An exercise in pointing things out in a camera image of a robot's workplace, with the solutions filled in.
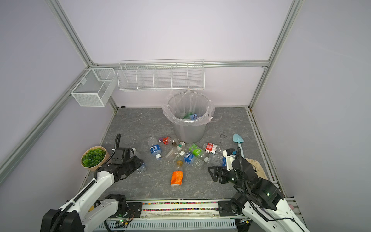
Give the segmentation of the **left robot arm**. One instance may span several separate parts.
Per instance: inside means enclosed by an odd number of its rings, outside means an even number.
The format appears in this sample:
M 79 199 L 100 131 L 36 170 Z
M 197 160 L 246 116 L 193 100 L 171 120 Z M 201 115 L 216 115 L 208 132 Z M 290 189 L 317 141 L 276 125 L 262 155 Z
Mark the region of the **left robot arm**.
M 42 218 L 42 232 L 92 232 L 111 216 L 134 217 L 126 197 L 109 194 L 93 210 L 90 208 L 114 183 L 127 179 L 143 164 L 132 148 L 123 148 L 121 135 L 117 134 L 113 152 L 120 151 L 117 158 L 111 155 L 95 172 L 93 179 L 71 200 L 59 209 L 50 209 Z

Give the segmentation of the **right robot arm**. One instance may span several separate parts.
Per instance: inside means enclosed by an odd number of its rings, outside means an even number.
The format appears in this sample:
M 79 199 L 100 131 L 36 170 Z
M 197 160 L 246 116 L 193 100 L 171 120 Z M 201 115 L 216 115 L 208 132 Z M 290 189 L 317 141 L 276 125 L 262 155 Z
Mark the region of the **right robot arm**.
M 258 176 L 255 165 L 242 156 L 240 148 L 228 149 L 226 166 L 212 166 L 208 172 L 214 182 L 232 184 L 237 191 L 228 201 L 218 202 L 222 217 L 241 216 L 266 232 L 307 232 L 281 190 Z

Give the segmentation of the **large blue label water bottle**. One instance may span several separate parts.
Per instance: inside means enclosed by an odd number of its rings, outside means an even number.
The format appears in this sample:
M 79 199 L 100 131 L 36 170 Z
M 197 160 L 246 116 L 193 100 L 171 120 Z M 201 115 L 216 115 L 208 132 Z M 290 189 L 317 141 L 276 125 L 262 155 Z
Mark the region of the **large blue label water bottle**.
M 197 114 L 192 114 L 192 115 L 189 115 L 187 117 L 187 119 L 189 119 L 189 120 L 197 120 L 198 118 L 199 118 L 199 116 Z

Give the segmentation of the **green soda bottle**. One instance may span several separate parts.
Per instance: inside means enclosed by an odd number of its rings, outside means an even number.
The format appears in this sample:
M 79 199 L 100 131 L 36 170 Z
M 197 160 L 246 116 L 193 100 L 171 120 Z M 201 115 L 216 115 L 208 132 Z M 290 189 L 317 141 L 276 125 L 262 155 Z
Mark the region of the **green soda bottle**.
M 183 119 L 190 119 L 190 116 L 193 115 L 192 112 L 186 113 Z

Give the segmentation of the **blue label bottle red cap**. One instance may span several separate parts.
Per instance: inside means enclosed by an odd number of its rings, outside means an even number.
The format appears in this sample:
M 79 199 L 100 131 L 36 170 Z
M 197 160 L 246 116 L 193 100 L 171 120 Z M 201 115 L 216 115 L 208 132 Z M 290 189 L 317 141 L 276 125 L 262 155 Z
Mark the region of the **blue label bottle red cap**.
M 214 166 L 222 166 L 222 167 L 227 166 L 226 158 L 223 155 L 212 154 L 209 156 L 208 161 L 210 164 L 213 164 Z

